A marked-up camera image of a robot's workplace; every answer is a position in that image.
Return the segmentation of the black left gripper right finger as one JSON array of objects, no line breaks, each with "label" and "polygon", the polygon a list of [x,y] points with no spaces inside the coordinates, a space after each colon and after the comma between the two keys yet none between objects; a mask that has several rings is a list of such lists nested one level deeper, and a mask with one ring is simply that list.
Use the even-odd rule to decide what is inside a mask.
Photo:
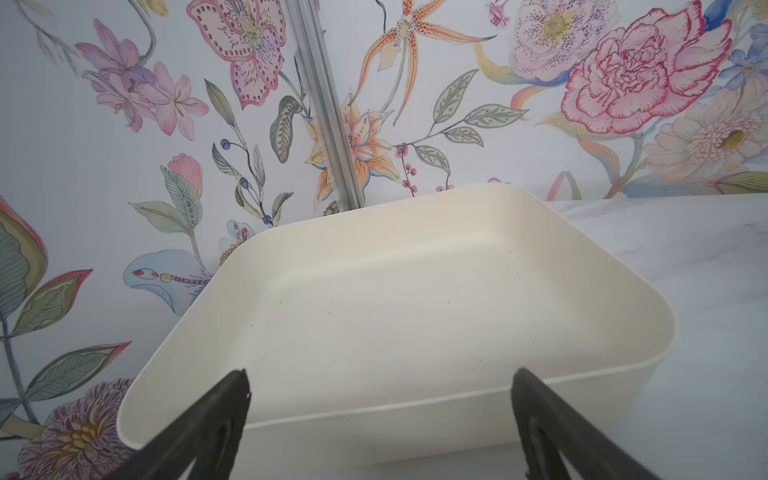
[{"label": "black left gripper right finger", "polygon": [[510,398],[528,479],[657,477],[528,369],[515,372]]}]

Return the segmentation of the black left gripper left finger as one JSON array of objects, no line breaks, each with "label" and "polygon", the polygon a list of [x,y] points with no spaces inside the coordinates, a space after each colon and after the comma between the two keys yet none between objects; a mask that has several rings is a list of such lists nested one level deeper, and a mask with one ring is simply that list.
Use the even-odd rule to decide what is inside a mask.
[{"label": "black left gripper left finger", "polygon": [[208,390],[109,479],[228,479],[251,401],[244,370]]}]

